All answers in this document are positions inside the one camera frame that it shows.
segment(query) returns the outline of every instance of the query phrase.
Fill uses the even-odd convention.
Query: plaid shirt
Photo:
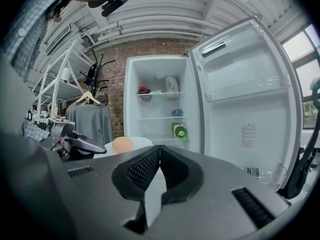
[[[41,41],[47,30],[49,17],[54,11],[54,3],[61,0],[27,0],[4,37],[4,55],[23,82],[39,55]]]
[[[48,138],[50,132],[40,129],[38,126],[28,120],[24,120],[22,124],[22,134],[24,137],[30,137],[37,142],[41,142]]]

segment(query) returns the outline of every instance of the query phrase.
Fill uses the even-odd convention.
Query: window
[[[310,84],[314,78],[320,77],[320,68],[318,60],[315,59],[296,69],[298,74],[303,97],[311,96]]]
[[[283,44],[283,48],[292,62],[301,59],[315,50],[304,31]]]
[[[312,101],[303,103],[303,129],[314,129],[317,121],[318,109]]]
[[[318,110],[312,102],[310,84],[320,77],[320,39],[311,24],[304,31],[283,44],[298,75],[303,95],[303,128],[314,129]]]
[[[311,24],[310,26],[308,26],[305,29],[305,32],[310,37],[311,42],[313,43],[313,45],[316,48],[319,48],[320,47],[320,39],[319,39],[319,36],[317,34],[317,31],[315,30],[315,27]]]

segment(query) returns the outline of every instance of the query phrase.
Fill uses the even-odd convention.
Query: clear plastic bag
[[[168,98],[177,99],[179,98],[179,86],[177,79],[173,76],[167,76],[165,78],[165,93],[175,93],[175,94],[168,94]]]

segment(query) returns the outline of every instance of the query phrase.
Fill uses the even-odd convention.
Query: red object
[[[144,84],[141,84],[139,87],[138,94],[145,94],[145,93],[147,93],[147,88]]]

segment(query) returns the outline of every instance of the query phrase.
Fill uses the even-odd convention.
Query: door shelf
[[[185,95],[184,92],[162,92],[162,93],[137,94],[137,96],[144,102],[151,102],[154,100],[157,100],[157,101],[178,100],[179,98],[183,97],[184,95]]]
[[[290,86],[288,76],[276,75],[208,91],[205,93],[205,100],[211,103],[252,96],[276,95],[283,93]]]
[[[240,28],[235,33],[228,33],[218,40],[205,46],[197,53],[197,58],[203,64],[215,60],[221,56],[232,55],[250,46],[263,42],[264,31],[260,26],[244,26],[245,31]]]

